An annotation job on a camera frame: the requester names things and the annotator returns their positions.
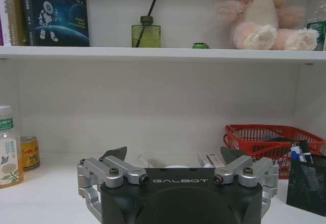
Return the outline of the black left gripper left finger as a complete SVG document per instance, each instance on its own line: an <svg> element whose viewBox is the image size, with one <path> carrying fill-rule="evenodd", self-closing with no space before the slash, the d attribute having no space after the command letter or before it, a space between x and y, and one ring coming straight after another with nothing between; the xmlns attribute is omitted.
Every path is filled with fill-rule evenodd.
<svg viewBox="0 0 326 224"><path fill-rule="evenodd" d="M102 215L102 206L99 200L99 189L105 184L108 188L118 188L126 179L128 183L142 186L149 182L149 176L144 168L135 167L124 161L126 147L108 150L99 159L86 158L77 165L78 195L85 199L88 210L94 216Z"/></svg>

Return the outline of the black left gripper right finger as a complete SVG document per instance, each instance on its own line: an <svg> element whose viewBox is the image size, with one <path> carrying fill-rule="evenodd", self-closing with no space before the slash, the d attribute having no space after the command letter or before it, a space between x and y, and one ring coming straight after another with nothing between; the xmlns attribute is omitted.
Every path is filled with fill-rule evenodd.
<svg viewBox="0 0 326 224"><path fill-rule="evenodd" d="M215 169L213 175L215 184L231 184L237 177L242 187L254 188L261 185L261 215L264 216L270 208L271 199L278 191L279 165L267 157L256 160L241 150L221 147L220 152L226 165Z"/></svg>

